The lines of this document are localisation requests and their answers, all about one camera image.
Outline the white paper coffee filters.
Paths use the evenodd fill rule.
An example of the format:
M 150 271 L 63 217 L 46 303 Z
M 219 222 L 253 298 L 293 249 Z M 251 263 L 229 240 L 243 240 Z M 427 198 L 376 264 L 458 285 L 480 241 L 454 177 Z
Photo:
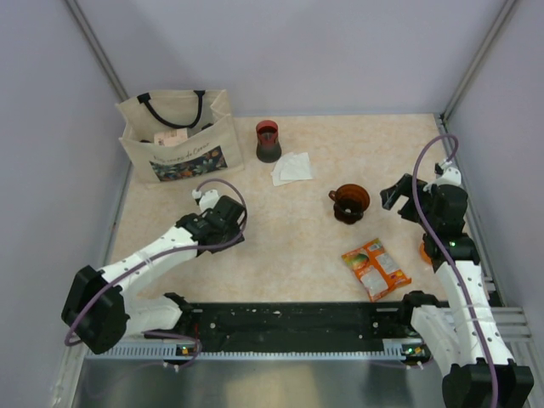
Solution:
M 283 155 L 271 172 L 274 187 L 314 178 L 309 154 L 307 152 Z

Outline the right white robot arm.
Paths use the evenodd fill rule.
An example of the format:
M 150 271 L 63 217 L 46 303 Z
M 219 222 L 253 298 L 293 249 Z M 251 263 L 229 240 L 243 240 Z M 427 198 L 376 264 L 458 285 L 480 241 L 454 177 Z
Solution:
M 405 295 L 397 314 L 399 330 L 420 335 L 442 375 L 448 407 L 521 407 L 535 380 L 519 365 L 496 324 L 485 288 L 478 249 L 465 233 L 468 194 L 461 174 L 442 174 L 428 184 L 405 174 L 380 193 L 389 210 L 401 197 L 399 215 L 423 227 L 423 250 L 447 296 L 442 309 L 435 296 L 414 291 Z

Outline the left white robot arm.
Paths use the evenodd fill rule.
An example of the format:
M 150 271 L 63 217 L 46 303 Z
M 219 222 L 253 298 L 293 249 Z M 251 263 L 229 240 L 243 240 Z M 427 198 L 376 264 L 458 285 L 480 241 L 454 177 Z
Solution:
M 245 206 L 221 195 L 200 213 L 181 217 L 148 246 L 101 269 L 80 269 L 68 292 L 61 319 L 94 354 L 103 354 L 123 338 L 164 330 L 183 337 L 193 318 L 174 294 L 152 300 L 137 296 L 169 270 L 204 252 L 221 252 L 244 240 Z

